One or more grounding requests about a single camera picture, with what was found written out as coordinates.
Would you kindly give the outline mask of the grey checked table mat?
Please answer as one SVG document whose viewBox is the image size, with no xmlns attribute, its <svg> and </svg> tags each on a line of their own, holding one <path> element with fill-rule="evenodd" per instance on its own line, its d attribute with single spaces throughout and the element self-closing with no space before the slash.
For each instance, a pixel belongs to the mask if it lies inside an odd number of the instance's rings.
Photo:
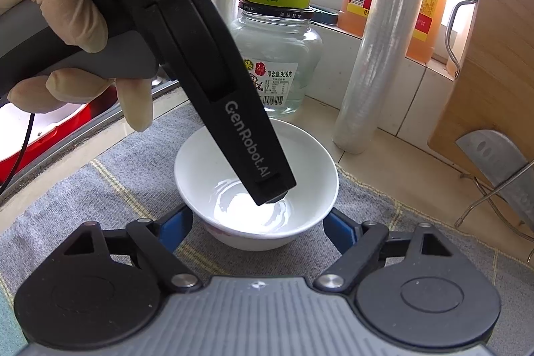
<svg viewBox="0 0 534 356">
<path fill-rule="evenodd" d="M 182 203 L 174 180 L 181 144 L 200 126 L 192 106 L 158 119 L 58 182 L 1 235 L 1 352 L 14 355 L 25 339 L 14 318 L 21 283 L 83 221 L 121 229 L 137 218 L 159 219 Z M 501 296 L 501 317 L 490 339 L 500 355 L 533 348 L 533 269 L 475 237 L 441 225 L 440 231 L 490 280 Z M 175 254 L 202 278 L 213 275 L 316 277 L 338 258 L 322 227 L 315 226 L 274 250 L 246 252 L 214 239 L 196 224 Z"/>
</svg>

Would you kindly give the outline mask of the glass jar green lid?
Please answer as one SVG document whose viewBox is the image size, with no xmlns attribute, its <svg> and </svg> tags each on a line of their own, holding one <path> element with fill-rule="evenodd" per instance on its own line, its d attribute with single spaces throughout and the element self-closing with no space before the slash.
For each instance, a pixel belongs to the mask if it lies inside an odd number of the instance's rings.
<svg viewBox="0 0 534 356">
<path fill-rule="evenodd" d="M 231 34 L 264 109 L 270 117 L 290 116 L 322 54 L 310 0 L 240 0 L 239 10 Z"/>
</svg>

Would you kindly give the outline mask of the red basin in sink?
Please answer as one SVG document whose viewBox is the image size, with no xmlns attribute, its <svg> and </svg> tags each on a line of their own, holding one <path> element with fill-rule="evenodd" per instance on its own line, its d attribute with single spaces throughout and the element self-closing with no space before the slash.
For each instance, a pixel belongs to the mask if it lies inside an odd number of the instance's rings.
<svg viewBox="0 0 534 356">
<path fill-rule="evenodd" d="M 92 121 L 116 102 L 114 87 L 85 105 L 66 104 L 47 114 L 37 114 L 29 143 L 16 171 L 21 171 L 62 139 Z M 30 115 L 13 104 L 1 108 L 1 182 L 13 169 L 24 142 Z"/>
</svg>

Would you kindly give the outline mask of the cling film roll right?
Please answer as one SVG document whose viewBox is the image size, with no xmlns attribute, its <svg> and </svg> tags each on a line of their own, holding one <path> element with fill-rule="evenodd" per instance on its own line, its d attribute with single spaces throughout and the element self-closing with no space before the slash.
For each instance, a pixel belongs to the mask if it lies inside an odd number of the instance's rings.
<svg viewBox="0 0 534 356">
<path fill-rule="evenodd" d="M 407 53 L 422 0 L 373 0 L 363 39 L 335 124 L 333 142 L 363 153 Z"/>
</svg>

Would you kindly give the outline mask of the bamboo cutting board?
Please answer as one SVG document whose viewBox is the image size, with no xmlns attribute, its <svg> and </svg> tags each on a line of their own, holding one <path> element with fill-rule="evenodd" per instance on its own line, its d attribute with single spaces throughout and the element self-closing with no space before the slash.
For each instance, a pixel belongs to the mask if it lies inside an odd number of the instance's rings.
<svg viewBox="0 0 534 356">
<path fill-rule="evenodd" d="M 428 145 L 464 171 L 482 176 L 456 144 L 492 129 L 533 156 L 533 0 L 478 0 L 461 69 Z"/>
</svg>

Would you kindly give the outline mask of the white bowl plain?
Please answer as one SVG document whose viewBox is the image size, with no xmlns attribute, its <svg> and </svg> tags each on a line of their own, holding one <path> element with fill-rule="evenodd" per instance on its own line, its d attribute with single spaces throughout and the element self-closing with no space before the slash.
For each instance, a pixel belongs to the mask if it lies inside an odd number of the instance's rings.
<svg viewBox="0 0 534 356">
<path fill-rule="evenodd" d="M 206 127 L 193 133 L 176 156 L 182 200 L 215 239 L 231 248 L 278 249 L 321 222 L 338 197 L 338 172 L 324 146 L 284 121 L 273 121 L 272 128 L 275 151 L 287 159 L 282 171 L 235 172 Z M 258 206 L 250 192 L 263 187 L 291 192 Z"/>
</svg>

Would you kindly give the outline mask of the santoku kitchen knife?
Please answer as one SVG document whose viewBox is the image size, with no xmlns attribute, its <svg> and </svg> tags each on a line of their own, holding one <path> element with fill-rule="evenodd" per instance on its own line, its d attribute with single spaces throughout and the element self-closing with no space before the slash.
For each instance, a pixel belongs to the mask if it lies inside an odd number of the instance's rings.
<svg viewBox="0 0 534 356">
<path fill-rule="evenodd" d="M 494 188 L 529 164 L 517 145 L 496 130 L 470 132 L 457 139 L 456 144 Z M 533 230 L 533 167 L 504 187 L 500 194 Z"/>
</svg>

